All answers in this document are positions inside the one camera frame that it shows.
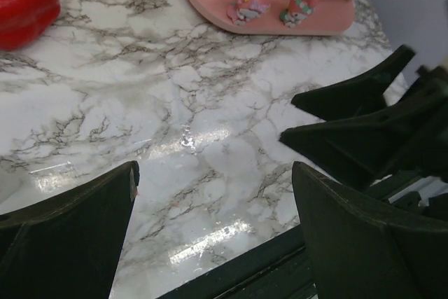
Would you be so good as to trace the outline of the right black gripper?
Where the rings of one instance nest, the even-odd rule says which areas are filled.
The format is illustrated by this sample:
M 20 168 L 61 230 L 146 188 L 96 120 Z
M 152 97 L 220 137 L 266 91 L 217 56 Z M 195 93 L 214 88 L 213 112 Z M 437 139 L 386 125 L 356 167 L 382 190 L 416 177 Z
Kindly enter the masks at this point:
M 400 172 L 447 182 L 447 66 L 421 66 L 399 102 L 384 93 L 415 52 L 402 45 L 361 75 L 296 94 L 291 104 L 323 120 L 279 141 L 345 186 L 366 190 Z

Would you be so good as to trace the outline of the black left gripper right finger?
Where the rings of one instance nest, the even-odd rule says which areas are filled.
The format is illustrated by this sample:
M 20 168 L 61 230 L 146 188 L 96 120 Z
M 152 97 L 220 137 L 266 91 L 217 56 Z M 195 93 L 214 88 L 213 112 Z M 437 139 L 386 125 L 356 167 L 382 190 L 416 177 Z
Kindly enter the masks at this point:
M 303 162 L 292 183 L 320 298 L 447 297 L 446 194 L 416 214 Z

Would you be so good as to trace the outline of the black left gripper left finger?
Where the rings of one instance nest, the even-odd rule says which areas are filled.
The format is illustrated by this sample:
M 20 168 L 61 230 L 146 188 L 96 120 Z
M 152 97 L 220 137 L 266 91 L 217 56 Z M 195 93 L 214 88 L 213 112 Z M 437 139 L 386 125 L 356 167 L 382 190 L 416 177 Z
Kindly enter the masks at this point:
M 139 179 L 126 162 L 1 215 L 1 297 L 108 298 Z

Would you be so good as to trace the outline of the pink bunny toy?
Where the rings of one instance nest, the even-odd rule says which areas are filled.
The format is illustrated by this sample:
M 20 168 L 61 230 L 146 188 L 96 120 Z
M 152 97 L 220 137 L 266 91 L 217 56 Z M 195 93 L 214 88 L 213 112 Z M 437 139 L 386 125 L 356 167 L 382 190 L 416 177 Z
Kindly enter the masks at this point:
M 288 7 L 279 16 L 287 27 L 295 27 L 314 13 L 319 0 L 290 0 Z

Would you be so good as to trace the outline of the pink toy figure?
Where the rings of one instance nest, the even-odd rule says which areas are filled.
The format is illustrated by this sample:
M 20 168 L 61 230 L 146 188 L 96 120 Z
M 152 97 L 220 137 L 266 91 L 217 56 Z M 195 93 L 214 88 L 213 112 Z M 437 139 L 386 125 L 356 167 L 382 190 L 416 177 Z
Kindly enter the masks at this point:
M 234 25 L 245 25 L 266 14 L 270 8 L 268 0 L 231 0 L 226 13 Z

